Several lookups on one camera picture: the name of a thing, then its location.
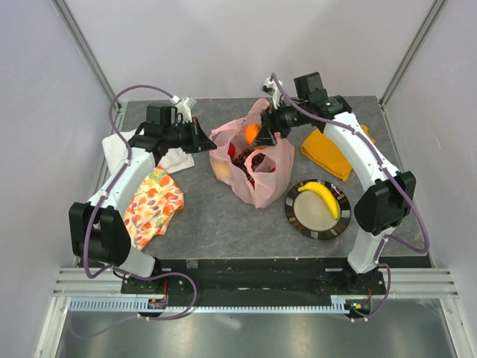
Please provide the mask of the fake orange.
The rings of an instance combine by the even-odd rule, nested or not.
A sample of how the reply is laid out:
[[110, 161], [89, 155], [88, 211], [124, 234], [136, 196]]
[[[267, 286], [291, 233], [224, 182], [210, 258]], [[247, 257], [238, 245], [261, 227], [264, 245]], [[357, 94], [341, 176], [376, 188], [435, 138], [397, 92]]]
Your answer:
[[255, 139], [259, 135], [261, 125], [258, 123], [250, 124], [245, 128], [244, 138], [249, 145], [253, 145]]

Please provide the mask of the pink plastic bag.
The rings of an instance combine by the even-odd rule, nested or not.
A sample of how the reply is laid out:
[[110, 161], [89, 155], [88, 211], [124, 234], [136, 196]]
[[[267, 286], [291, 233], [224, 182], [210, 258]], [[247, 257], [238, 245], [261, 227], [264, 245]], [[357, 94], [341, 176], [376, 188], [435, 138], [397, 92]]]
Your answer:
[[245, 117], [213, 129], [209, 135], [217, 145], [217, 148], [209, 153], [210, 164], [211, 159], [228, 162], [233, 179], [225, 184], [230, 186], [243, 202], [256, 208], [266, 208], [287, 190], [294, 164], [294, 146], [277, 134], [275, 146], [252, 150], [244, 161], [245, 169], [232, 163], [227, 150], [230, 143], [234, 144], [237, 158], [243, 150], [251, 148], [244, 138], [245, 128], [250, 124], [260, 123], [260, 113], [268, 107], [269, 102], [261, 98]]

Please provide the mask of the yellow fake banana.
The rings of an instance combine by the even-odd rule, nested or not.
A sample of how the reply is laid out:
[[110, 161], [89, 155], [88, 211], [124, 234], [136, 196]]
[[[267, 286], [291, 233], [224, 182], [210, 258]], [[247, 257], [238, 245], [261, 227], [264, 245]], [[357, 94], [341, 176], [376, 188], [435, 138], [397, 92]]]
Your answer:
[[310, 181], [301, 185], [298, 189], [298, 192], [310, 191], [319, 195], [325, 204], [327, 205], [328, 210], [330, 211], [334, 220], [338, 220], [340, 216], [340, 208], [338, 201], [332, 192], [322, 183], [317, 181]]

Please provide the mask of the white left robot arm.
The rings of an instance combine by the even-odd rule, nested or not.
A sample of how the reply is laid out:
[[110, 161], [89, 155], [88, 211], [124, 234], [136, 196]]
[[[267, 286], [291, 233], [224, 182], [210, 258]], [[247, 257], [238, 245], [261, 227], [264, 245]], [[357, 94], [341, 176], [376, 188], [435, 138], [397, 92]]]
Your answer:
[[138, 285], [147, 293], [161, 290], [164, 277], [155, 270], [157, 259], [131, 245], [122, 216], [168, 150], [192, 154], [216, 148], [192, 115], [194, 104], [193, 98], [173, 98], [168, 106], [148, 105], [146, 120], [126, 142], [126, 152], [107, 182], [87, 202], [75, 202], [69, 209], [74, 255], [84, 263], [95, 261], [138, 276]]

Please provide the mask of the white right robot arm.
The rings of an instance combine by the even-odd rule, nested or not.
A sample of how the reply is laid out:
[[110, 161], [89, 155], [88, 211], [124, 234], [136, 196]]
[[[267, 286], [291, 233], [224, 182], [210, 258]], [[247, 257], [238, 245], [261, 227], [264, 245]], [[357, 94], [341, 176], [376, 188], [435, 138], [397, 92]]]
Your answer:
[[385, 240], [411, 210], [416, 178], [385, 158], [348, 102], [340, 95], [328, 95], [319, 73], [295, 78], [294, 84], [297, 100], [285, 93], [276, 75], [264, 80], [262, 91], [272, 97], [272, 104], [261, 112], [258, 129], [246, 132], [246, 140], [256, 148], [275, 146], [292, 128], [313, 125], [350, 163], [364, 194], [354, 207], [359, 230], [341, 284], [347, 292], [359, 293], [378, 266]]

